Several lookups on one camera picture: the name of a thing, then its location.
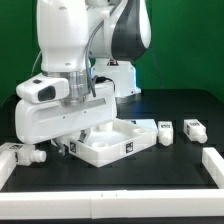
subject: black table surface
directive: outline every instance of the black table surface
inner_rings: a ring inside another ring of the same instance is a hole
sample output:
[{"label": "black table surface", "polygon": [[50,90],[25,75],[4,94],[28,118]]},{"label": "black table surface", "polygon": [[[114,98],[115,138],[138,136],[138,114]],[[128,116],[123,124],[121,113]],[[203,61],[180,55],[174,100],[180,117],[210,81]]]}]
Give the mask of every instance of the black table surface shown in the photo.
[{"label": "black table surface", "polygon": [[[0,143],[18,143],[12,97],[0,110]],[[61,156],[49,142],[38,145],[47,161],[17,166],[2,192],[217,189],[201,163],[203,147],[215,147],[224,155],[224,103],[203,90],[144,90],[137,101],[117,106],[120,119],[172,121],[174,144],[161,144],[130,157],[95,168],[67,154]],[[205,144],[191,142],[183,133],[184,119],[198,119],[207,128]],[[223,223],[224,217],[54,220],[48,223]]]}]

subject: green wall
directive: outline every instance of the green wall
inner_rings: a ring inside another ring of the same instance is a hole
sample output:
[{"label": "green wall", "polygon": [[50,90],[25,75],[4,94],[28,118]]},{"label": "green wall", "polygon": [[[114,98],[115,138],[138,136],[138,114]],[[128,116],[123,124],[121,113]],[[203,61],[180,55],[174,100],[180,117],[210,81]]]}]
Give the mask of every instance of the green wall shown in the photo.
[{"label": "green wall", "polygon": [[[0,0],[0,102],[30,77],[37,0]],[[224,101],[224,0],[147,0],[152,44],[135,65],[143,89],[205,89]]]}]

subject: white block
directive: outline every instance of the white block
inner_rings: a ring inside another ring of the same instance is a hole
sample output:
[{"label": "white block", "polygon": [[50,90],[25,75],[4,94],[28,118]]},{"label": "white block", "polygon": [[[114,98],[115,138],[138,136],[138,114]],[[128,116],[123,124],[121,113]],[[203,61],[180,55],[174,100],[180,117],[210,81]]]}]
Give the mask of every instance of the white block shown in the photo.
[{"label": "white block", "polygon": [[91,213],[93,219],[128,218],[126,191],[93,192]]},{"label": "white block", "polygon": [[91,192],[1,194],[0,207],[0,220],[91,218]]},{"label": "white block", "polygon": [[224,189],[224,160],[215,148],[203,148],[202,163],[220,189]]},{"label": "white block", "polygon": [[2,152],[0,154],[0,190],[16,167],[15,152]]},{"label": "white block", "polygon": [[159,143],[164,146],[173,144],[173,125],[170,121],[159,121]]},{"label": "white block", "polygon": [[184,120],[184,133],[191,141],[207,142],[206,128],[198,120]]}]

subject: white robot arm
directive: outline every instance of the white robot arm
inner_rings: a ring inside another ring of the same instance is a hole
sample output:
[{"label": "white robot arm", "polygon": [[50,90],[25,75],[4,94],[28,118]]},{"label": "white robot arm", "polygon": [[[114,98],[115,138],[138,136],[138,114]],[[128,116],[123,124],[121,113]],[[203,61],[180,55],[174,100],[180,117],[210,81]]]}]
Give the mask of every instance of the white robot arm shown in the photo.
[{"label": "white robot arm", "polygon": [[42,74],[17,87],[19,139],[36,144],[113,120],[114,86],[94,87],[89,57],[134,61],[147,50],[145,0],[38,0],[37,24]]}]

